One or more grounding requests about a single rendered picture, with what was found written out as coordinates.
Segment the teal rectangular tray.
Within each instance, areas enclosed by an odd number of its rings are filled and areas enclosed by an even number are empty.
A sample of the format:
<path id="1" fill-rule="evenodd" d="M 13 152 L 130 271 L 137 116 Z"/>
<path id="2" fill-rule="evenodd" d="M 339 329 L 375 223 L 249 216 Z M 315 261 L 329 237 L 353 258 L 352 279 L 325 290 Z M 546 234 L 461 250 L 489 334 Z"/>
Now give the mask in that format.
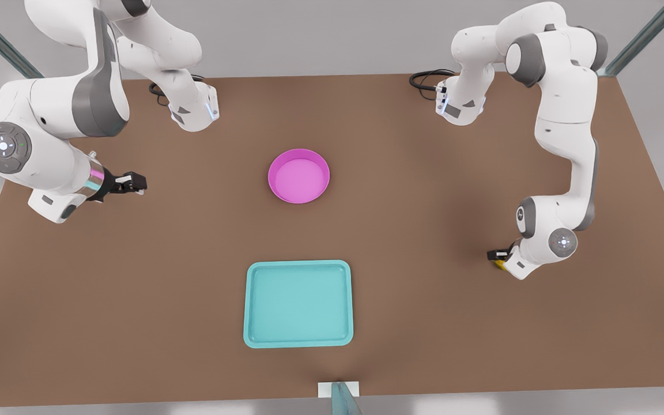
<path id="1" fill-rule="evenodd" d="M 352 273 L 342 260 L 257 262 L 247 270 L 243 340 L 253 349 L 345 346 Z"/>

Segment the white post foot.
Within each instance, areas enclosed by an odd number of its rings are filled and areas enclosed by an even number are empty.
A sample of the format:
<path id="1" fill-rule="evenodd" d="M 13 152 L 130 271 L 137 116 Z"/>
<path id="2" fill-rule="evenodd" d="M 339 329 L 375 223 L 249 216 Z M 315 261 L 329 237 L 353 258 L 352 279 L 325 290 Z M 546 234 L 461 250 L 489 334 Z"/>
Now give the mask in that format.
<path id="1" fill-rule="evenodd" d="M 342 382 L 342 381 L 333 381 L 330 383 L 318 383 L 317 384 L 317 397 L 319 398 L 330 398 L 332 397 L 333 385 L 337 383 L 342 383 L 347 387 L 348 391 L 353 397 L 360 397 L 360 386 L 359 382 Z"/>

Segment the pink round plate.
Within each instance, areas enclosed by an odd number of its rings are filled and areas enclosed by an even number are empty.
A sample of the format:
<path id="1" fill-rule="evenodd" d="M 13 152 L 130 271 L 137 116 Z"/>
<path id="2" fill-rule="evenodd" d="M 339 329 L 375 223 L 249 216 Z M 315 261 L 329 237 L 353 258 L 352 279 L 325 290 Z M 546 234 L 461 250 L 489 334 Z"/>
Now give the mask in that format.
<path id="1" fill-rule="evenodd" d="M 319 153 L 292 149 L 273 160 L 267 179 L 279 199 L 290 204 L 305 204 L 325 192 L 330 182 L 330 168 Z"/>

